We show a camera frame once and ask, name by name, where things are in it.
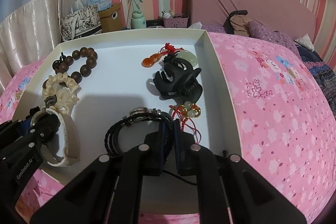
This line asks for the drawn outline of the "white band wrist watch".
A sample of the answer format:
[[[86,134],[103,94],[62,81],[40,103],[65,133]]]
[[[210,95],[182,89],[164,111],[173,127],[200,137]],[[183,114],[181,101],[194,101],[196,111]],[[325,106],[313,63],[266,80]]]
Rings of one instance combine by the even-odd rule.
[[[69,167],[80,161],[80,143],[75,124],[67,114],[61,114],[53,108],[38,111],[31,118],[30,125],[36,126],[47,115],[55,115],[59,126],[55,135],[41,147],[41,154],[52,167]]]

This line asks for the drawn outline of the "cream satin scrunchie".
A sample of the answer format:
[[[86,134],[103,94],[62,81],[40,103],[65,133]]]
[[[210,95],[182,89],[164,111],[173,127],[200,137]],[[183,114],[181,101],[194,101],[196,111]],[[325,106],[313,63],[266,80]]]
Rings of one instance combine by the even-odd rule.
[[[47,109],[53,109],[64,115],[71,115],[74,106],[79,102],[77,96],[80,85],[67,73],[57,73],[42,86],[42,99]]]

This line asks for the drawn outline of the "red string jade bead charm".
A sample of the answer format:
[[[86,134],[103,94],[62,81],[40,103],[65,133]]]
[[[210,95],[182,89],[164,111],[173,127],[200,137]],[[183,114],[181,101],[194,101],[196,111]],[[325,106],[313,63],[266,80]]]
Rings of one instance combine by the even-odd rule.
[[[173,120],[179,120],[181,131],[193,135],[195,143],[199,144],[202,134],[197,129],[194,120],[200,117],[201,108],[190,101],[186,101],[180,105],[170,105],[169,108],[169,113]]]

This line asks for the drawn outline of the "orange gourd pendant red knot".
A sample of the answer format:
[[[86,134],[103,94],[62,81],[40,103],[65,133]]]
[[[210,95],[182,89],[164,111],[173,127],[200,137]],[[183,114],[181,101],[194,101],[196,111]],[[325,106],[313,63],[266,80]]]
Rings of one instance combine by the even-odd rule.
[[[150,57],[144,58],[141,65],[145,68],[150,68],[154,64],[158,63],[163,57],[175,55],[182,50],[183,48],[176,48],[170,43],[165,43],[158,53],[154,53]]]

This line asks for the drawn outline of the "black plastic hair claw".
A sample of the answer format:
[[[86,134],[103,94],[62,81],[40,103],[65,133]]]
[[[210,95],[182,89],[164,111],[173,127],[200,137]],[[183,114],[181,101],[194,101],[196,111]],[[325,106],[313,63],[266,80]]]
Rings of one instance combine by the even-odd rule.
[[[179,57],[166,57],[163,71],[154,75],[154,85],[165,100],[180,98],[182,102],[197,103],[203,87],[197,81],[201,68],[193,68],[191,63]]]

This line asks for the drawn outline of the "pink floral bedspread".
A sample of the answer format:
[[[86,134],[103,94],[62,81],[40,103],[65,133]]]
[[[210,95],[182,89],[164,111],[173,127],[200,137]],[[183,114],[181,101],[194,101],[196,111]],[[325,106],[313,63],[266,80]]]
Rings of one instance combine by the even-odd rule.
[[[239,131],[242,158],[305,216],[321,216],[335,191],[335,118],[310,71],[286,47],[259,39],[243,45],[246,57],[219,46]],[[27,65],[1,96],[1,121],[14,119],[26,86],[44,60]],[[64,185],[45,170],[40,193],[26,194],[35,208]]]

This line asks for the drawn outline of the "black white floral tote bag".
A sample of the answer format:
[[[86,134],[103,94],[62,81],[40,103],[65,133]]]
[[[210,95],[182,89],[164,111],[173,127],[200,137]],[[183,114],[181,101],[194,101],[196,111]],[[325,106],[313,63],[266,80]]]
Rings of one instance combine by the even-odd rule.
[[[102,33],[97,5],[85,6],[60,19],[63,42]]]

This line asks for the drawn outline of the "brown cardboard box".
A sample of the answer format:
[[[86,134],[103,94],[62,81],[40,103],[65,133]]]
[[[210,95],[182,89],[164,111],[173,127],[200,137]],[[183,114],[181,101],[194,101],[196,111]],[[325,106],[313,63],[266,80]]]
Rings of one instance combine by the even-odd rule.
[[[100,11],[99,16],[102,33],[121,31],[123,29],[119,3],[115,3],[110,8]]]

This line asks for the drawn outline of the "green water bottle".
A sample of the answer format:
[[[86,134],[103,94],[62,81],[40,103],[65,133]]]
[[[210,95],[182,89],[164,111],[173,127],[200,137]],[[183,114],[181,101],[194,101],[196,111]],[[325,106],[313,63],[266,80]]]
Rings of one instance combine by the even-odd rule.
[[[138,30],[146,28],[146,19],[142,11],[134,11],[131,17],[131,29]]]

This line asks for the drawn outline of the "dark blue patterned blanket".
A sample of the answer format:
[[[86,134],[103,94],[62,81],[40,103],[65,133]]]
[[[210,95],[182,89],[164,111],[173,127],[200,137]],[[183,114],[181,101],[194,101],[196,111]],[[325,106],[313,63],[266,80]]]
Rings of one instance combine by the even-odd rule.
[[[316,80],[331,108],[331,111],[335,115],[336,85],[334,71],[321,59],[316,51],[308,50],[300,45],[297,46],[297,49],[302,62]]]

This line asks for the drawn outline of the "pink plastic basket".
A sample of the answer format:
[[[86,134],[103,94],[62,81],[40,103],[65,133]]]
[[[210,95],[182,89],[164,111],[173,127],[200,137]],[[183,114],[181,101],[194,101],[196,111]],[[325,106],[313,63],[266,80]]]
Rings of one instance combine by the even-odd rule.
[[[163,20],[165,28],[187,28],[189,17],[170,17]]]

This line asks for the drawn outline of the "purple dotted pillow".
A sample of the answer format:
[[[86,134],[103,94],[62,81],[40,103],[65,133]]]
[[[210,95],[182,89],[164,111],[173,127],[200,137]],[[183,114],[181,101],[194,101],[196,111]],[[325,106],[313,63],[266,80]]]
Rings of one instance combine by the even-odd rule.
[[[250,39],[254,38],[286,47],[288,50],[292,51],[294,55],[301,59],[294,40],[292,40],[289,35],[280,31],[272,31],[261,23],[255,21],[250,21],[247,23],[247,32],[249,37],[229,35],[224,31],[223,28],[221,28],[221,30],[215,31],[214,26],[209,26],[207,28],[204,27],[204,29],[208,31],[211,38],[214,38],[215,47],[217,48],[222,46],[224,42],[234,42],[234,46],[230,46],[228,49],[236,52],[241,57],[246,57],[247,55],[242,46],[246,43],[250,45],[251,43],[255,42]]]

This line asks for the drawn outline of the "black beige bag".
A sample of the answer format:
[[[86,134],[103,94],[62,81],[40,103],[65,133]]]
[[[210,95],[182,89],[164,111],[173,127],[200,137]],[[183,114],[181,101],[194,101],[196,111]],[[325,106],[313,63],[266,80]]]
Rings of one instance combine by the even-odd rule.
[[[250,37],[248,23],[252,21],[248,17],[247,10],[233,11],[224,22],[224,30],[227,34]]]

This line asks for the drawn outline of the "white tissue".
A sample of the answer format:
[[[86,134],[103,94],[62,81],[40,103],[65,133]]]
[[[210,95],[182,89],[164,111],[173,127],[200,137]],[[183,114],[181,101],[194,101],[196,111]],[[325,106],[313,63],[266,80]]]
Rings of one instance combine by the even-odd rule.
[[[194,29],[194,30],[201,30],[202,29],[202,23],[201,22],[196,22],[193,23],[192,25],[189,26],[189,29]]]

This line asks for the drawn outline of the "pink padded headboard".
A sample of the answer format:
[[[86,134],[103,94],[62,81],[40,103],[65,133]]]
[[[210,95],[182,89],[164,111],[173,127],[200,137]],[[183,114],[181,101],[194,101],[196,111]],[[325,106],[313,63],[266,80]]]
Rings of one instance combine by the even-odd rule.
[[[292,39],[315,33],[315,16],[298,0],[190,0],[191,23],[223,26],[233,11],[246,10],[248,16],[271,30]]]

